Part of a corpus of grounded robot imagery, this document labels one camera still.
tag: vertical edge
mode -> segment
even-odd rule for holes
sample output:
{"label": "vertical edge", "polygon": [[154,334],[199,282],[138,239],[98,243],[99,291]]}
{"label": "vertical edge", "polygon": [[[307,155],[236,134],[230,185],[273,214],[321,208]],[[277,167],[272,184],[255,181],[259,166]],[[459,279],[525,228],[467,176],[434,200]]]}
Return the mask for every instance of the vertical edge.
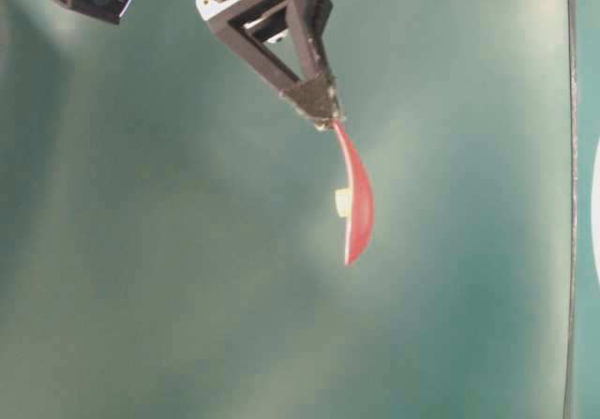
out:
{"label": "vertical edge", "polygon": [[578,72],[577,72],[577,2],[567,0],[569,21],[569,81],[571,87],[571,268],[569,287],[569,329],[564,385],[563,419],[573,417],[573,358],[575,347],[575,280],[578,250]]}

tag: black gripper frame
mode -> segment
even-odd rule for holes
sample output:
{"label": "black gripper frame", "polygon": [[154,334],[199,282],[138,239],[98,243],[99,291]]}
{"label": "black gripper frame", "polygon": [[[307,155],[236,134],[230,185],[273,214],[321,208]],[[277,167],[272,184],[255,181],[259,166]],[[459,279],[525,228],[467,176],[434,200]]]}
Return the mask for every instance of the black gripper frame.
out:
{"label": "black gripper frame", "polygon": [[[240,0],[208,26],[316,126],[331,127],[341,115],[322,39],[332,8],[331,0]],[[286,29],[304,79],[265,45]]]}

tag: teal surface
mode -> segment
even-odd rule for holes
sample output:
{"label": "teal surface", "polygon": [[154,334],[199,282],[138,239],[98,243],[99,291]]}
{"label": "teal surface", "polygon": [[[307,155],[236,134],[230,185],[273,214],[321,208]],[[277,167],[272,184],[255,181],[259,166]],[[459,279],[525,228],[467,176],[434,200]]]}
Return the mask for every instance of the teal surface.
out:
{"label": "teal surface", "polygon": [[599,8],[600,0],[577,0],[579,237],[574,364],[577,419],[594,419],[600,412],[600,289],[593,260],[590,211],[593,163],[600,137]]}
{"label": "teal surface", "polygon": [[349,269],[335,137],[193,0],[1,0],[0,416],[563,417],[566,0],[334,1]]}

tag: red plastic object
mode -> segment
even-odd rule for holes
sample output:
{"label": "red plastic object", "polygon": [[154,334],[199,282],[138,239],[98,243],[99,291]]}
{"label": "red plastic object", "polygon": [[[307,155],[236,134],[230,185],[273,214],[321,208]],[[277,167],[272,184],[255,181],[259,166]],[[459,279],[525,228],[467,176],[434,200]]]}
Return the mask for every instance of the red plastic object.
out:
{"label": "red plastic object", "polygon": [[352,208],[346,218],[345,263],[350,265],[365,251],[373,232],[373,190],[353,142],[341,122],[334,122],[334,131],[346,161],[348,185],[352,193]]}

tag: green background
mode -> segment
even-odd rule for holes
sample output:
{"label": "green background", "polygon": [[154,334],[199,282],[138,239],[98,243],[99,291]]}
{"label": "green background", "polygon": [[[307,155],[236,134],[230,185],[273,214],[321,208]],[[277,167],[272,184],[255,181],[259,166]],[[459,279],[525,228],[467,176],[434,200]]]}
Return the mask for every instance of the green background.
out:
{"label": "green background", "polygon": [[0,2],[3,417],[563,416],[566,0],[334,0],[349,269],[334,136],[193,0]]}
{"label": "green background", "polygon": [[579,237],[574,392],[575,417],[583,419],[592,419],[600,412],[600,290],[594,269],[590,211],[593,163],[600,136],[598,11],[600,0],[577,0]]}

